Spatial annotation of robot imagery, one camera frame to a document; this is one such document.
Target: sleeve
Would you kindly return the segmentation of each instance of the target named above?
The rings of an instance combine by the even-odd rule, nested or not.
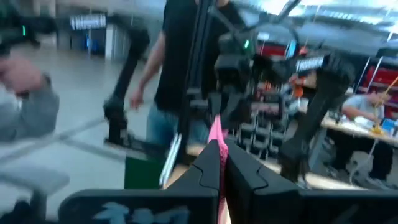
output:
[[[18,101],[14,95],[0,98],[0,142],[14,142],[25,138],[38,138],[55,129],[59,111],[59,97],[46,86],[29,92]]]
[[[168,13],[169,13],[169,11],[170,11],[170,5],[171,5],[171,2],[172,2],[173,0],[167,0],[166,1],[166,5],[165,5],[165,7],[164,7],[164,11],[163,11],[163,25],[162,25],[162,30],[163,30],[163,32],[165,32],[166,31],[166,28],[167,28],[167,26],[168,26]]]
[[[362,101],[364,101],[364,96],[363,95],[355,95],[352,96],[350,98],[348,98],[344,103],[343,103],[343,107],[344,106],[352,106],[355,108],[360,108]]]

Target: blue object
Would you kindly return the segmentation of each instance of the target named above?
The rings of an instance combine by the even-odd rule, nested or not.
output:
[[[385,130],[387,133],[391,133],[394,129],[395,121],[391,119],[385,119],[381,124],[381,128]]]
[[[88,34],[87,34],[86,39],[85,39],[85,48],[88,49],[89,47],[90,47],[90,38],[88,37]],[[96,52],[98,50],[98,42],[96,40],[92,40],[91,50],[93,52]]]
[[[296,47],[297,47],[296,41],[291,40],[291,41],[289,42],[289,44],[287,45],[285,58],[291,58],[291,57],[293,57],[294,52],[295,52],[295,50],[296,50]]]

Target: orange object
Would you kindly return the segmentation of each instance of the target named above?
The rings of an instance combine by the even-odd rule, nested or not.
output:
[[[304,94],[304,89],[300,85],[294,85],[293,87],[293,96],[296,98],[302,97]]]

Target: person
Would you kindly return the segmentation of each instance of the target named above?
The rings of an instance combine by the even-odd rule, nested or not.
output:
[[[366,95],[354,95],[343,103],[341,110],[349,119],[362,116],[379,124],[384,119],[384,105],[380,102],[385,102],[389,98],[389,95],[376,92]],[[354,137],[331,129],[328,130],[327,135],[333,140],[336,146],[336,158],[327,167],[327,172],[332,177],[337,177],[342,170],[347,172],[346,164],[351,159],[354,151],[369,153],[374,143],[373,139]],[[380,189],[390,188],[386,180],[392,168],[392,155],[392,147],[387,143],[379,141],[375,145],[373,151],[373,168],[366,179],[369,184]]]
[[[154,144],[168,146],[177,132],[199,1],[167,1],[162,30],[149,55],[139,87],[131,96],[131,106],[133,108],[140,107],[143,103],[147,83],[162,66],[155,103],[152,105],[147,119],[146,138],[147,141]],[[218,0],[218,10],[232,24],[236,26],[244,25],[236,6],[229,0]],[[203,62],[201,85],[203,97],[216,89],[214,65],[220,53],[218,38],[227,32],[227,27],[220,21],[212,20]],[[208,132],[205,122],[192,119],[189,144],[206,143]]]
[[[2,58],[0,83],[0,142],[38,138],[55,129],[59,97],[48,76],[26,59]]]

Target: black base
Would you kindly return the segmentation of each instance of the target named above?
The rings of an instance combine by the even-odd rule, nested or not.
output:
[[[168,147],[137,139],[127,130],[128,121],[123,110],[123,104],[114,98],[110,98],[104,105],[104,113],[109,123],[108,137],[105,139],[106,144],[144,153],[148,159],[162,161],[166,159]],[[186,155],[182,163],[190,165],[195,159],[196,156]]]

